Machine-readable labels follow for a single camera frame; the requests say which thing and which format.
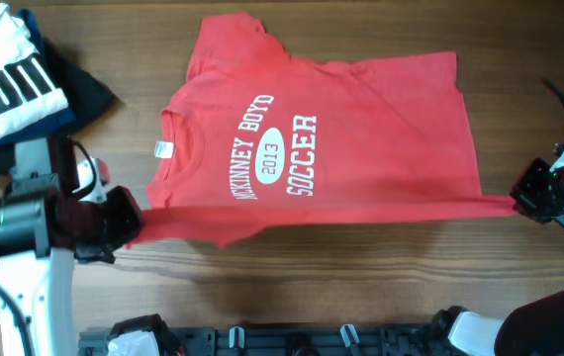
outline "red t-shirt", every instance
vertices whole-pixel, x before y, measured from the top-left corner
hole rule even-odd
[[[455,78],[454,52],[320,64],[247,14],[204,19],[137,241],[512,214],[482,196]]]

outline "folded clothing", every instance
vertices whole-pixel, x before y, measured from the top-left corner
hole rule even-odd
[[[58,83],[69,103],[70,110],[63,110],[44,118],[23,130],[8,135],[0,144],[0,175],[7,173],[15,164],[14,142],[47,134],[76,134],[100,115],[114,102],[114,95],[88,72],[62,57],[55,47],[43,37],[36,17],[29,10],[21,10],[17,17],[24,21],[31,33],[32,41],[41,52],[45,66],[54,82]]]
[[[68,107],[29,36],[24,21],[0,4],[0,137]]]
[[[27,29],[30,32],[29,41],[36,47],[36,49],[41,54],[42,58],[45,60],[45,68],[47,72],[50,72],[50,68],[47,65],[47,52],[45,50],[45,42],[43,36],[41,35],[40,29],[38,28],[38,23],[36,22],[36,17],[31,11],[23,9],[16,13],[16,18],[18,21],[25,23]],[[37,122],[27,126],[26,128],[12,134],[8,134],[0,138],[0,145],[6,143],[16,143],[21,140],[30,139],[34,137],[43,136],[46,134],[53,133],[57,128],[67,125],[75,120],[75,114],[70,108],[60,110],[54,114],[47,116]]]
[[[316,63],[247,14],[204,19],[135,242],[514,214],[482,195],[456,71],[451,51]]]

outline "wooden table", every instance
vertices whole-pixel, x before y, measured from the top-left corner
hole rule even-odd
[[[37,6],[69,2],[22,5],[35,4],[43,33],[121,99],[77,138],[143,208],[158,113],[212,14],[246,10],[293,55],[316,60],[456,50],[487,194],[507,194],[532,158],[552,159],[564,139],[563,110],[539,83],[564,88],[564,1]],[[76,268],[79,331],[154,312],[174,326],[216,327],[425,321],[452,305],[503,317],[564,287],[562,228],[522,217],[271,228],[225,250],[169,240],[117,256]]]

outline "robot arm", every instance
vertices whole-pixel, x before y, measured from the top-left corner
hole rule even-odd
[[[463,311],[453,322],[448,340],[455,348],[470,356],[519,355],[524,351],[520,346],[531,341],[534,343],[530,348],[541,345],[546,350],[551,347],[553,350],[559,346],[564,350],[564,291],[523,308],[527,310],[514,311],[515,315],[512,314],[506,320]],[[509,331],[503,330],[505,322],[508,323]],[[526,331],[530,332],[530,337],[522,334]],[[548,341],[560,344],[555,346]]]
[[[564,94],[554,84],[544,84],[564,106]],[[564,227],[564,144],[556,145],[554,152],[559,159],[552,167],[535,159],[511,195],[521,214]],[[564,354],[564,291],[521,307],[505,320],[463,311],[447,337],[455,348],[473,356]]]
[[[75,144],[50,137],[16,146],[12,189],[0,199],[0,326],[6,356],[75,355],[75,260],[113,263],[112,252],[141,229],[139,207],[127,189],[103,192],[108,174],[98,160],[87,156],[79,168],[90,166],[84,169],[89,174],[78,177]]]

